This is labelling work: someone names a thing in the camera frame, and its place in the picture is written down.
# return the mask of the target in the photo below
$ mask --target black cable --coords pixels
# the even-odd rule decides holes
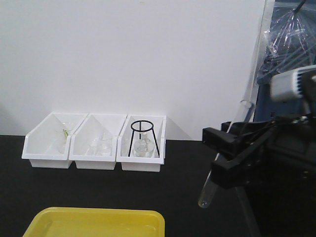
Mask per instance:
[[[252,137],[247,142],[249,144],[252,143],[257,138],[259,132],[267,130],[267,129],[271,128],[271,127],[279,127],[279,126],[283,126],[283,125],[291,125],[291,124],[293,124],[292,122],[273,123],[273,121],[275,121],[275,120],[273,119],[273,120],[269,121],[267,124],[265,124],[264,127],[259,128],[259,129],[255,130],[255,131],[251,132],[252,133]]]
[[[302,6],[305,4],[307,0],[303,0],[301,1],[301,3],[294,9],[294,14],[297,14],[299,12],[299,10],[302,8]]]
[[[252,135],[252,137],[248,140],[248,142],[250,141],[249,144],[251,143],[252,140],[254,140],[254,138],[257,136],[257,134],[258,134],[260,131],[265,130],[265,129],[267,129],[267,128],[270,128],[268,125],[271,124],[272,121],[274,121],[274,119],[271,120],[271,121],[269,121],[267,124],[265,124],[264,127],[259,128],[258,130],[255,130],[255,131],[251,132],[253,135]],[[245,128],[247,127],[248,124],[249,124],[249,121],[245,122],[245,124],[244,124],[243,127],[241,128],[241,131],[239,132],[239,135],[237,136],[236,140],[240,139],[240,137],[243,135],[243,132],[244,132],[244,130],[245,130]],[[233,154],[235,154],[235,156],[237,155],[237,152],[239,151],[240,146],[241,146],[241,144],[235,144],[235,145],[233,146]]]

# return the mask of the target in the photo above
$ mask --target yellow tray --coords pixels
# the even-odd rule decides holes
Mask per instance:
[[[164,218],[144,210],[50,207],[23,237],[163,237]]]

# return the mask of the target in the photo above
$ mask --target glassware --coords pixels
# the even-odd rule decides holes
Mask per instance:
[[[58,126],[57,128],[55,128],[55,132],[59,134],[59,137],[61,137],[57,147],[58,152],[61,154],[65,153],[67,137],[69,136],[71,130],[74,128],[74,123],[62,122],[62,125],[62,127]]]
[[[100,139],[99,138],[94,138],[90,142],[89,149],[88,149],[86,154],[88,156],[95,156],[95,155],[97,155],[100,145],[101,145]]]
[[[151,157],[155,149],[154,143],[147,138],[146,132],[141,132],[141,139],[134,144],[135,155],[137,157]]]
[[[248,100],[242,100],[240,102],[237,114],[236,114],[234,120],[230,124],[228,132],[230,131],[234,122],[239,122],[239,121],[248,122],[251,119],[254,111],[255,111],[255,105],[253,103],[251,103]],[[227,161],[226,158],[223,155],[221,155],[220,153],[217,154],[215,160],[223,161],[223,162]],[[211,202],[216,194],[217,189],[219,188],[218,185],[215,184],[211,180],[211,177],[212,177],[212,170],[210,170],[210,172],[206,178],[205,184],[203,186],[203,189],[202,189],[201,194],[200,194],[199,199],[198,199],[198,205],[201,208],[208,208],[208,206],[211,204]]]
[[[100,137],[99,155],[105,155],[112,151],[112,134],[108,131],[103,131]]]

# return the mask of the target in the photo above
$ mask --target plastic storage bin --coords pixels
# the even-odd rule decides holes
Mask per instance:
[[[79,169],[114,169],[126,115],[89,114],[71,141],[69,159]]]
[[[71,136],[87,115],[50,113],[26,135],[22,159],[29,159],[32,167],[69,168]]]
[[[153,123],[155,136],[157,139],[157,145],[159,149],[159,155],[156,149],[150,157],[138,157],[135,151],[135,143],[140,140],[139,133],[135,132],[130,146],[132,129],[131,125],[138,120],[148,120]],[[118,138],[118,154],[117,162],[121,162],[123,170],[134,170],[134,171],[151,171],[160,172],[160,165],[164,164],[165,157],[165,129],[166,129],[166,116],[142,116],[142,115],[129,115],[126,123],[123,127],[121,135]],[[147,132],[147,137],[154,142],[154,136],[151,131]]]
[[[164,218],[146,210],[50,207],[23,237],[164,237]]]

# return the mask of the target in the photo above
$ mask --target white plastic bin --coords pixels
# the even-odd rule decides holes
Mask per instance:
[[[26,135],[22,159],[29,159],[32,167],[69,168],[71,136],[87,115],[50,113]]]
[[[126,115],[89,114],[72,137],[69,159],[78,169],[113,170],[125,120]]]
[[[138,157],[134,149],[134,144],[139,140],[139,132],[134,132],[133,143],[131,147],[130,156],[128,156],[130,149],[130,142],[132,137],[131,125],[138,120],[148,120],[154,125],[154,132],[157,139],[156,146],[151,157]],[[143,116],[143,115],[129,115],[123,127],[121,135],[118,138],[118,154],[117,162],[121,162],[123,170],[134,171],[151,171],[160,172],[160,165],[164,164],[165,156],[165,129],[166,129],[166,116]],[[151,131],[147,132],[147,137],[154,142],[154,136]]]

